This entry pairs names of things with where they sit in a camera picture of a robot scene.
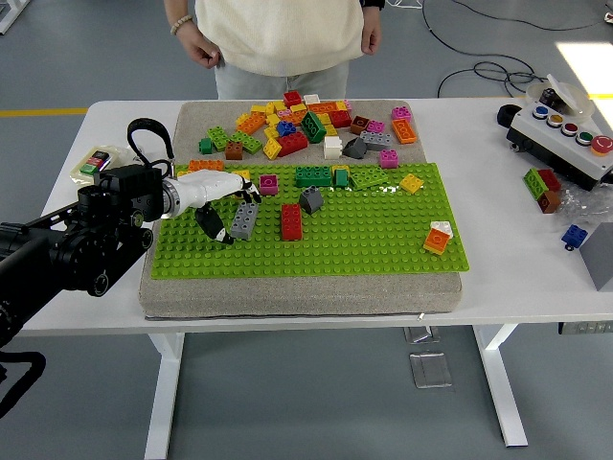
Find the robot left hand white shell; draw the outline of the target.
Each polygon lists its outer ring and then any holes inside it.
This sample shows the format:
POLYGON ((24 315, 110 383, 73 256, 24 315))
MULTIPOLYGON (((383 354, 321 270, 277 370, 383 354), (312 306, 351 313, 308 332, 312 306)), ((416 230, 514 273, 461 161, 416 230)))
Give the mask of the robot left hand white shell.
POLYGON ((178 217, 188 208, 194 208, 196 222, 204 233, 210 239, 226 244, 232 244, 234 238, 227 233, 212 203, 229 195, 240 195, 247 202, 255 200, 261 203, 257 187, 233 172, 199 170, 178 179, 165 179, 163 192, 163 219, 178 217))

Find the person's right hand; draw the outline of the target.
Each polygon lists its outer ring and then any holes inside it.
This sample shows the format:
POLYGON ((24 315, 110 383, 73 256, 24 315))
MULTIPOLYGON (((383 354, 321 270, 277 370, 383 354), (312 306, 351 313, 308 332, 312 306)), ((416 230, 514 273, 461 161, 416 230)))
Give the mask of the person's right hand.
POLYGON ((195 63, 206 69, 213 69, 220 64, 219 48, 200 32, 193 21, 187 21, 181 25, 175 35, 188 57, 195 63))

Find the person's left hand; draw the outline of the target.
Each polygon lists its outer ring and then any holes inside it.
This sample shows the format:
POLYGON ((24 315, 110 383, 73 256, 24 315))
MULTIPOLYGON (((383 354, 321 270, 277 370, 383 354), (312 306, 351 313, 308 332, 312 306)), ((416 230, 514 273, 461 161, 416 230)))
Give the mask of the person's left hand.
POLYGON ((382 41, 379 7, 363 7, 361 50, 364 55, 374 55, 382 41))

